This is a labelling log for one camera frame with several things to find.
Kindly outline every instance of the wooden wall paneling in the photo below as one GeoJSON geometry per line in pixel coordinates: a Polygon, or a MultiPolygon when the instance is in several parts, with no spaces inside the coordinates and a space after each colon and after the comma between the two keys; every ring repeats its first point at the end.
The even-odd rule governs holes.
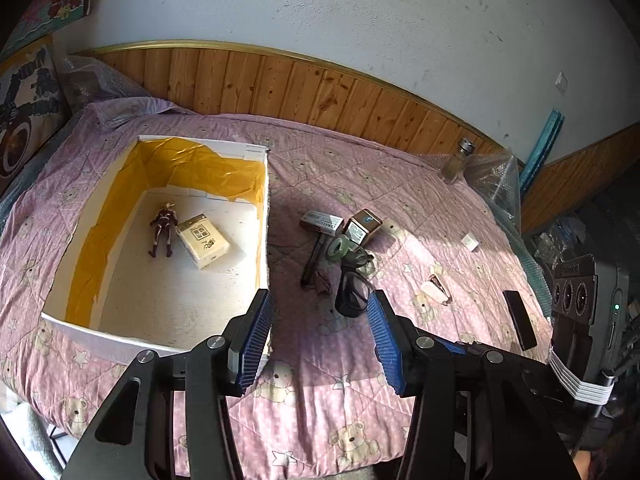
{"type": "Polygon", "coordinates": [[[380,86],[356,79],[351,85],[351,91],[335,129],[344,134],[361,137],[380,92],[380,86]]]}
{"type": "MultiPolygon", "coordinates": [[[[583,160],[581,160],[577,168],[578,171],[572,176],[568,176],[569,178],[575,179],[574,187],[577,188],[577,193],[580,192],[580,188],[582,188],[585,193],[588,193],[588,190],[594,189],[598,185],[598,181],[602,179],[601,164],[604,161],[601,159],[601,154],[605,146],[605,143],[601,143],[594,146],[591,150],[585,150],[584,153],[586,153],[586,155],[583,160]]],[[[578,158],[573,156],[570,158],[571,164],[577,165],[578,158]]]]}
{"type": "Polygon", "coordinates": [[[193,111],[204,115],[220,113],[228,50],[201,48],[193,89],[193,111]]]}
{"type": "Polygon", "coordinates": [[[296,61],[291,69],[289,83],[282,99],[280,118],[306,123],[321,80],[320,67],[296,61]]]}
{"type": "Polygon", "coordinates": [[[124,73],[124,57],[126,53],[125,50],[119,50],[117,52],[102,54],[99,58],[103,63],[106,63],[118,72],[124,73]]]}
{"type": "Polygon", "coordinates": [[[144,84],[153,97],[167,99],[171,50],[170,48],[146,49],[144,84]]]}
{"type": "Polygon", "coordinates": [[[447,119],[429,149],[435,155],[455,152],[460,138],[460,125],[447,119]]]}
{"type": "Polygon", "coordinates": [[[547,219],[551,220],[556,215],[556,212],[569,209],[572,205],[580,202],[583,196],[580,188],[583,183],[578,184],[574,177],[580,173],[582,162],[586,155],[587,152],[580,152],[562,161],[559,173],[557,173],[560,179],[554,180],[554,186],[550,189],[552,194],[547,196],[546,200],[543,200],[545,204],[538,213],[538,222],[542,223],[547,219]]]}
{"type": "Polygon", "coordinates": [[[446,121],[447,118],[444,115],[429,110],[407,151],[418,155],[429,153],[446,121]]]}
{"type": "Polygon", "coordinates": [[[398,150],[406,151],[422,121],[427,115],[427,109],[418,103],[408,101],[388,140],[388,145],[398,150]]]}
{"type": "Polygon", "coordinates": [[[267,117],[278,117],[282,99],[287,89],[293,60],[280,56],[264,56],[258,76],[256,93],[251,113],[267,117]]]}
{"type": "Polygon", "coordinates": [[[495,153],[498,151],[500,151],[500,149],[488,142],[486,139],[478,137],[478,140],[476,140],[476,153],[479,155],[486,155],[488,153],[495,153]]]}
{"type": "Polygon", "coordinates": [[[124,53],[124,73],[140,86],[145,83],[145,53],[146,50],[141,48],[126,50],[124,53]]]}
{"type": "Polygon", "coordinates": [[[221,114],[248,114],[262,56],[230,52],[220,101],[221,114]]]}
{"type": "Polygon", "coordinates": [[[390,92],[389,90],[380,92],[380,96],[369,116],[369,121],[367,121],[367,126],[365,126],[362,133],[362,138],[374,140],[380,144],[387,144],[398,117],[408,105],[408,102],[409,99],[395,92],[390,92]]]}
{"type": "Polygon", "coordinates": [[[197,48],[174,48],[171,52],[167,97],[177,105],[189,109],[193,109],[199,53],[197,48]]]}
{"type": "Polygon", "coordinates": [[[335,130],[354,78],[325,70],[309,115],[309,124],[335,130]]]}
{"type": "Polygon", "coordinates": [[[551,190],[557,187],[556,173],[561,169],[557,164],[552,164],[543,167],[538,173],[521,205],[520,224],[523,232],[535,226],[536,218],[548,203],[545,196],[552,195],[551,190]]]}

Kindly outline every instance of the bed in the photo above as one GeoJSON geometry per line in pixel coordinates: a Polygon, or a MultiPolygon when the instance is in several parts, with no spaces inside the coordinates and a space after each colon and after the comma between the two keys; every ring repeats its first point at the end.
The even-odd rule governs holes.
{"type": "MultiPolygon", "coordinates": [[[[465,182],[446,186],[428,161],[356,137],[275,118],[202,116],[151,97],[88,105],[0,237],[2,380],[45,418],[80,436],[125,367],[95,358],[40,319],[82,204],[138,135],[235,140],[270,148],[268,262],[276,300],[273,355],[241,399],[229,399],[247,478],[319,477],[402,454],[412,410],[386,382],[366,317],[333,312],[298,286],[315,237],[308,209],[349,217],[364,206],[385,219],[368,249],[369,279],[398,314],[450,340],[518,351],[502,290],[519,290],[543,360],[551,326],[508,240],[465,182]],[[461,235],[481,240],[473,253],[461,235]],[[420,284],[435,273],[452,295],[435,304],[420,284]]],[[[320,267],[335,288],[339,269],[320,267]]],[[[175,396],[176,472],[188,474],[184,397],[175,396]]]]}

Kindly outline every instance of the white cardboard box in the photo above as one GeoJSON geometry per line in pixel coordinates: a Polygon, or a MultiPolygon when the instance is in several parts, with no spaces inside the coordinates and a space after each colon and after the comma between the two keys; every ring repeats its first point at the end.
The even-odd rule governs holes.
{"type": "Polygon", "coordinates": [[[150,141],[151,144],[146,146],[159,143],[164,146],[165,141],[171,144],[176,142],[175,139],[140,136],[138,142],[114,161],[84,206],[72,240],[56,270],[42,317],[96,357],[129,364],[142,349],[151,348],[160,355],[190,350],[208,336],[222,333],[229,319],[246,312],[258,288],[268,288],[268,173],[267,149],[263,146],[182,139],[206,146],[222,157],[222,162],[228,162],[224,159],[252,162],[248,164],[252,171],[259,168],[255,171],[264,172],[264,187],[255,194],[258,201],[229,200],[196,189],[196,186],[169,184],[152,187],[140,194],[128,216],[123,213],[126,221],[121,222],[121,228],[116,228],[118,233],[113,236],[117,238],[106,258],[100,258],[99,251],[83,249],[89,243],[88,239],[92,240],[94,231],[104,224],[100,222],[103,209],[108,209],[107,204],[114,193],[112,186],[116,186],[114,182],[122,181],[124,173],[118,174],[126,171],[132,150],[140,142],[150,141]],[[152,258],[147,253],[154,233],[149,222],[155,218],[162,202],[175,203],[178,221],[206,214],[231,244],[229,252],[198,270],[174,230],[174,254],[170,258],[165,257],[161,239],[158,256],[152,258]],[[95,292],[85,300],[85,303],[90,303],[90,319],[84,309],[86,322],[72,322],[74,318],[69,315],[69,309],[72,303],[77,303],[73,298],[78,296],[72,290],[77,292],[78,283],[82,282],[82,276],[76,276],[81,274],[81,269],[76,272],[76,265],[79,260],[87,262],[87,254],[91,254],[90,265],[82,268],[98,262],[104,271],[101,279],[95,279],[95,292]]]}

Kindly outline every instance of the cigarette pack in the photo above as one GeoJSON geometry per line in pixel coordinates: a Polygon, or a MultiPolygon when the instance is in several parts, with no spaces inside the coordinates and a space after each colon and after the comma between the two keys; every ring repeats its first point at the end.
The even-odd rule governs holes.
{"type": "Polygon", "coordinates": [[[199,269],[208,266],[229,250],[229,242],[204,214],[178,224],[175,230],[199,269]]]}
{"type": "Polygon", "coordinates": [[[307,211],[300,219],[300,225],[329,236],[337,235],[342,222],[344,222],[344,218],[320,211],[307,211]]]}

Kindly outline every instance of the cartoon character poster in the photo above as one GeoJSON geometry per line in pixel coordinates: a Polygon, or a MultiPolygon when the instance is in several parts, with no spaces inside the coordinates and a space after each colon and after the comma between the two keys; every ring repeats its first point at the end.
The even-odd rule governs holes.
{"type": "Polygon", "coordinates": [[[89,0],[33,0],[0,52],[0,61],[89,13],[89,0]]]}
{"type": "Polygon", "coordinates": [[[0,64],[0,196],[66,116],[50,36],[0,64]]]}

